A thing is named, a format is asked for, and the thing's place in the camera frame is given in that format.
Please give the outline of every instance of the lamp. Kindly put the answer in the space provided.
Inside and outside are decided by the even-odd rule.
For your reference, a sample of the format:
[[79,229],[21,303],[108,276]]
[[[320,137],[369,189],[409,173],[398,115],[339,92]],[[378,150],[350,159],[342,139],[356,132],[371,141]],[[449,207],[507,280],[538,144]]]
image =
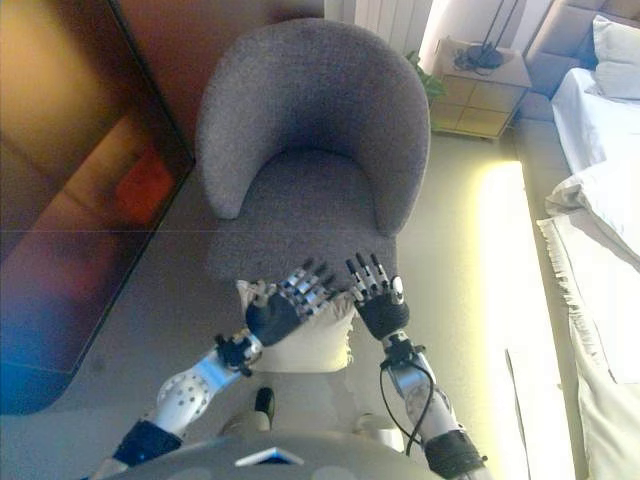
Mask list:
[[500,12],[502,11],[502,7],[504,6],[504,1],[500,1],[500,5],[496,10],[496,14],[493,16],[493,20],[491,21],[491,26],[489,27],[489,31],[487,35],[484,37],[482,45],[472,45],[467,49],[467,60],[473,65],[475,68],[488,68],[495,69],[501,66],[504,63],[504,58],[502,54],[496,50],[496,47],[502,40],[502,36],[504,35],[505,30],[507,29],[507,25],[509,25],[509,21],[511,20],[511,16],[518,5],[519,0],[515,0],[513,5],[511,6],[511,10],[509,11],[509,15],[505,20],[502,30],[500,30],[500,34],[495,42],[490,40],[491,34],[494,31],[494,27],[496,26],[496,20],[500,16]]

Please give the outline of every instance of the bed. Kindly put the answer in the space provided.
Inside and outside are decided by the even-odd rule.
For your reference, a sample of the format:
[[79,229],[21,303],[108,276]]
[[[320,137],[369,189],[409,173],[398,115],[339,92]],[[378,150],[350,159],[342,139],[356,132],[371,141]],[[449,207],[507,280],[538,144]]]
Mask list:
[[[640,47],[602,36],[639,19],[637,0],[556,0],[525,54],[516,148],[577,479],[640,478]],[[631,70],[607,77],[612,59]]]

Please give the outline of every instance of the black shoe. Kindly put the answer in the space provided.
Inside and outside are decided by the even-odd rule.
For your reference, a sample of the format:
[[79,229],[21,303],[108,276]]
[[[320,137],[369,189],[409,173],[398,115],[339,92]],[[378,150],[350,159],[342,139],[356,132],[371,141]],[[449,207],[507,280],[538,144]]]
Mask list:
[[269,387],[262,387],[258,390],[254,410],[266,413],[267,417],[269,417],[269,423],[273,422],[273,415],[276,411],[276,397],[273,394],[273,390]]

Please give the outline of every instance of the nightstand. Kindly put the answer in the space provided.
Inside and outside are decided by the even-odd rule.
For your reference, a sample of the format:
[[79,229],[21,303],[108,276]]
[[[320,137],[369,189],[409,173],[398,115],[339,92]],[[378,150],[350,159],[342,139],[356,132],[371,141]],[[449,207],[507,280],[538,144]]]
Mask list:
[[433,130],[499,138],[531,88],[529,73],[522,55],[504,48],[505,63],[495,70],[460,70],[456,54],[470,45],[450,38],[438,44],[433,74],[447,94],[431,102]]

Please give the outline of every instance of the drawer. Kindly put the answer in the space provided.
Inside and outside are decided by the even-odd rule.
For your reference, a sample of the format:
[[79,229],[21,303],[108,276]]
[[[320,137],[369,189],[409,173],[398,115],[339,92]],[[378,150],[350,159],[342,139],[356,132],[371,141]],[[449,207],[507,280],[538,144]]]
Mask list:
[[450,103],[453,105],[466,105],[477,82],[475,80],[469,80],[468,78],[445,75],[442,79],[442,83],[447,93],[446,95],[438,98],[436,102]]
[[477,82],[468,106],[511,113],[526,89],[515,85]]
[[509,113],[480,110],[477,108],[465,108],[458,120],[456,130],[497,137],[502,127],[509,119]]
[[453,130],[458,124],[458,119],[464,107],[434,102],[430,108],[431,126],[436,130],[445,128]]

